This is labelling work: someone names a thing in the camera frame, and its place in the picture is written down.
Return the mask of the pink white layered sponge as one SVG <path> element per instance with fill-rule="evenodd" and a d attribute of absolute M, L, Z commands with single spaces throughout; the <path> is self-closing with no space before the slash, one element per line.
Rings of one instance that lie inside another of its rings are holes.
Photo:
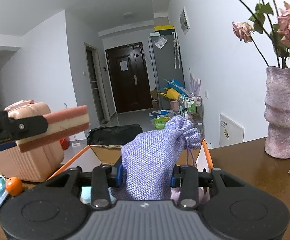
<path fill-rule="evenodd" d="M 8 113 L 10 118 L 21 119 L 39 114 L 34 104 L 18 107 Z M 63 109 L 42 115 L 48 121 L 45 133 L 16 141 L 20 152 L 28 152 L 41 146 L 59 141 L 60 139 L 84 132 L 89 127 L 88 107 L 86 105 Z"/>

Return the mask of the orange red cardboard box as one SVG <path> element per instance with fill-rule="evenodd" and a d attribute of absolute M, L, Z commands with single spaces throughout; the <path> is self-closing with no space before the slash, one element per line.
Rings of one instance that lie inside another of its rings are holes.
<path fill-rule="evenodd" d="M 155 144 L 146 149 L 142 149 L 139 144 L 136 146 L 86 146 L 83 150 L 76 153 L 61 168 L 54 172 L 54 177 L 69 168 L 81 167 L 84 172 L 92 171 L 101 164 L 114 165 L 118 159 L 122 159 L 123 167 L 149 168 L 157 166 L 159 170 L 168 164 L 172 165 L 192 165 L 198 171 L 210 172 L 214 167 L 209 149 L 205 140 L 202 140 L 198 150 L 186 149 L 182 153 L 177 153 L 172 147 L 162 144 Z"/>

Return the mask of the orange mandarin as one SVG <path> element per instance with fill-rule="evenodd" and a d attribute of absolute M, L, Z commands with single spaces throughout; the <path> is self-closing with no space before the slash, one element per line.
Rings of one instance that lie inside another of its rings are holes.
<path fill-rule="evenodd" d="M 11 177 L 6 181 L 6 191 L 9 195 L 15 197 L 23 192 L 22 181 L 17 177 Z"/>

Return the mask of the metal trolley with bottles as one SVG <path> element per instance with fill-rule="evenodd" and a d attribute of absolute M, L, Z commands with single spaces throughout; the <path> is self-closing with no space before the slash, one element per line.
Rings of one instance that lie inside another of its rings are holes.
<path fill-rule="evenodd" d="M 190 120 L 198 129 L 201 138 L 204 139 L 204 104 L 201 96 L 187 96 L 181 94 L 178 97 L 180 115 Z"/>

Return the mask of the blue yellow clutter pile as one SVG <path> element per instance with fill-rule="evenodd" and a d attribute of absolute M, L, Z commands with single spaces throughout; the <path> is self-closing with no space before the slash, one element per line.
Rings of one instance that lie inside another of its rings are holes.
<path fill-rule="evenodd" d="M 188 91 L 178 80 L 167 81 L 167 85 L 158 91 L 161 95 L 169 100 L 178 100 L 179 98 L 186 98 L 189 96 Z"/>

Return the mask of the dark brown door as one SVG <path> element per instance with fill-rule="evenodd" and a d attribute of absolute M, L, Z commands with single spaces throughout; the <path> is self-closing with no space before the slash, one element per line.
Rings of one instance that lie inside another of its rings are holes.
<path fill-rule="evenodd" d="M 118 114 L 152 108 L 150 84 L 141 42 L 105 51 Z"/>

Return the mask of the grey refrigerator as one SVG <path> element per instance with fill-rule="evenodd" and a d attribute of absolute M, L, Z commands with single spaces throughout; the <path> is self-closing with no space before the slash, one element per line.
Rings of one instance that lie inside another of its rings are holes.
<path fill-rule="evenodd" d="M 163 37 L 166 43 L 162 48 L 155 44 Z M 154 73 L 157 92 L 164 91 L 168 81 L 177 80 L 184 86 L 184 74 L 180 58 L 174 48 L 173 35 L 161 35 L 148 37 L 149 52 Z"/>

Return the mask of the purple textured vase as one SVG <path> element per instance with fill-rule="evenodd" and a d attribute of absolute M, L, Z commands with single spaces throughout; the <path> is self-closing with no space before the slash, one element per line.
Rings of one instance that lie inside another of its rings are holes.
<path fill-rule="evenodd" d="M 269 123 L 265 152 L 278 159 L 290 158 L 290 68 L 266 68 L 264 118 Z"/>

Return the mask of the yellow box on fridge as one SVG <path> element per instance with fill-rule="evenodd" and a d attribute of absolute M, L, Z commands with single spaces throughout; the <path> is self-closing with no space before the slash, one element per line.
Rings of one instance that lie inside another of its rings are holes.
<path fill-rule="evenodd" d="M 158 25 L 154 26 L 155 31 L 174 31 L 175 28 L 173 25 Z"/>

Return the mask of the dried pink roses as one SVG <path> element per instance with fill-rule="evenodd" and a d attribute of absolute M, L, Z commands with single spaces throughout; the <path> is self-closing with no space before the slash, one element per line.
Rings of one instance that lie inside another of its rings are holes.
<path fill-rule="evenodd" d="M 255 33 L 266 35 L 273 46 L 279 68 L 290 68 L 290 4 L 277 7 L 276 0 L 266 3 L 259 0 L 251 9 L 243 0 L 238 0 L 249 12 L 247 21 L 232 22 L 235 36 L 244 43 L 253 43 Z"/>

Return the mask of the white board against wall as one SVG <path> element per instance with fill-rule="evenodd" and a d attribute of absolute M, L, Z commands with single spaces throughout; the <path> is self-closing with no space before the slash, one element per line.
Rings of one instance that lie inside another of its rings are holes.
<path fill-rule="evenodd" d="M 243 143 L 244 128 L 227 116 L 220 114 L 220 147 Z"/>

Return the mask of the white wall panel box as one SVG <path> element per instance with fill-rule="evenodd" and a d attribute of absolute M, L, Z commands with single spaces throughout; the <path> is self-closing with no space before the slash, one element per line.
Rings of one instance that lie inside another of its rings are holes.
<path fill-rule="evenodd" d="M 181 29 L 182 29 L 184 35 L 186 35 L 190 29 L 190 25 L 189 25 L 189 21 L 188 21 L 187 12 L 186 12 L 185 7 L 183 7 L 181 14 L 180 14 L 180 25 L 181 25 Z"/>

